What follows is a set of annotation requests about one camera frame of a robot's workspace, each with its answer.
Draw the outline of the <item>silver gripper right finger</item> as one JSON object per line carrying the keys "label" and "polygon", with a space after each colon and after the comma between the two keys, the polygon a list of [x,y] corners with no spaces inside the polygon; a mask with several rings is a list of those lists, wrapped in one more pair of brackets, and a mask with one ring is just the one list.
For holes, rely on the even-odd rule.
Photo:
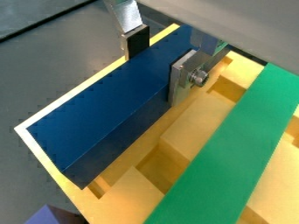
{"label": "silver gripper right finger", "polygon": [[229,52],[225,41],[196,29],[190,30],[190,45],[196,50],[188,50],[170,67],[168,102],[172,107],[188,97],[193,86],[205,85],[210,69]]}

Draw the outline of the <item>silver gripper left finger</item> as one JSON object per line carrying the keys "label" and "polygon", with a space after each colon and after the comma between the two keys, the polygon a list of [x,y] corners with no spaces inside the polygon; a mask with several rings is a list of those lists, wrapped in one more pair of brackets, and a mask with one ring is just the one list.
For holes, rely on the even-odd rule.
{"label": "silver gripper left finger", "polygon": [[136,0],[102,0],[120,34],[125,59],[132,59],[149,46],[149,26],[142,23]]}

